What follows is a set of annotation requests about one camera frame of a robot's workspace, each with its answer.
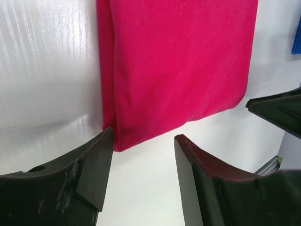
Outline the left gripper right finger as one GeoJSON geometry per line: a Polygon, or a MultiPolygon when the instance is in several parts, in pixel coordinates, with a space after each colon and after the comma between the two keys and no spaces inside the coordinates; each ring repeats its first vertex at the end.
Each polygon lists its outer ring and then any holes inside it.
{"type": "Polygon", "coordinates": [[[174,149],[185,225],[300,225],[299,170],[259,176],[218,159],[185,135],[174,138],[174,149]]]}

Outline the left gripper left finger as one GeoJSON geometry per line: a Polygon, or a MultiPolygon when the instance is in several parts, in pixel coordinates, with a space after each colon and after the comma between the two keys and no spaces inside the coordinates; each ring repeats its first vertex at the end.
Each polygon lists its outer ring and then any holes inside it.
{"type": "Polygon", "coordinates": [[[3,226],[94,226],[103,209],[114,148],[107,128],[28,172],[0,177],[3,226]]]}

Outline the magenta t shirt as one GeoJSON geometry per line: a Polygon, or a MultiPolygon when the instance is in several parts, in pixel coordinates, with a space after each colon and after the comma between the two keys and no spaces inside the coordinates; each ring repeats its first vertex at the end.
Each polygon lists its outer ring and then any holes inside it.
{"type": "Polygon", "coordinates": [[[103,127],[122,152],[234,108],[246,93],[258,1],[98,0],[103,127]]]}

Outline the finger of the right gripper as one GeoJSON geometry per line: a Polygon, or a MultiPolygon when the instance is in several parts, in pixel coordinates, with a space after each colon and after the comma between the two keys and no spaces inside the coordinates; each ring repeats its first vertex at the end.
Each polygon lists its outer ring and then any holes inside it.
{"type": "Polygon", "coordinates": [[[301,138],[301,88],[250,99],[246,108],[249,112],[301,138]]]}

